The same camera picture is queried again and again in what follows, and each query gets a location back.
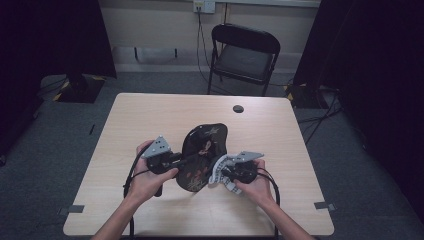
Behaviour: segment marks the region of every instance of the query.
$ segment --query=black tape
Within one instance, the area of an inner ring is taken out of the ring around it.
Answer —
[[[327,204],[326,202],[316,202],[314,203],[315,208],[318,209],[325,209],[327,208],[328,211],[334,211],[336,210],[336,206],[334,204]]]
[[[82,213],[84,210],[84,205],[72,205],[69,208],[59,209],[58,215],[68,216],[69,213]]]

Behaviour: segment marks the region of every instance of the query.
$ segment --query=person's left hand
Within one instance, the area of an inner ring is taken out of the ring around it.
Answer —
[[[137,147],[137,154],[147,145],[150,145],[153,140],[145,141]],[[135,166],[133,175],[148,170],[146,159],[140,158]],[[144,203],[155,195],[159,187],[167,180],[173,178],[178,173],[178,168],[170,169],[168,172],[156,175],[150,171],[142,173],[131,182],[127,197],[136,200],[139,204]]]

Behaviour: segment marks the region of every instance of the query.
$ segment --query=wrist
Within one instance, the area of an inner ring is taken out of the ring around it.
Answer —
[[[273,198],[262,198],[259,201],[257,201],[257,204],[260,208],[264,210],[265,208],[273,207],[274,205],[278,206]]]
[[[122,203],[129,206],[129,207],[132,207],[132,208],[138,208],[145,201],[147,201],[147,200],[144,200],[143,198],[136,197],[133,194],[128,194],[127,197],[124,198]]]

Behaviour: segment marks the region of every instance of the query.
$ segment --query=chair seat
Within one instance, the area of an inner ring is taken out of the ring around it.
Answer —
[[[215,63],[215,70],[261,82],[267,79],[272,58],[272,54],[226,45]]]

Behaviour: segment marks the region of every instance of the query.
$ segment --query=gray carpet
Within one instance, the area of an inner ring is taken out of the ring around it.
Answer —
[[[286,84],[292,77],[274,74],[272,84]],[[61,79],[48,77],[42,86]],[[261,93],[261,87],[226,79],[214,84],[236,95]],[[94,104],[80,104],[51,101],[58,90],[48,91],[58,85],[41,91],[47,93],[38,118],[0,168],[0,239],[72,239],[63,234],[66,217],[58,211],[72,205],[118,93],[205,94],[207,88],[195,72],[119,73],[117,80],[106,81]],[[284,97],[285,93],[281,86],[271,85],[267,96]],[[326,99],[331,100],[330,93]],[[298,119],[325,112],[295,109]],[[300,125],[305,139],[313,130],[310,126]],[[324,120],[307,145],[324,197],[337,207],[331,212],[335,233],[321,239],[424,239],[424,227],[408,201],[363,150],[358,136],[340,113]]]

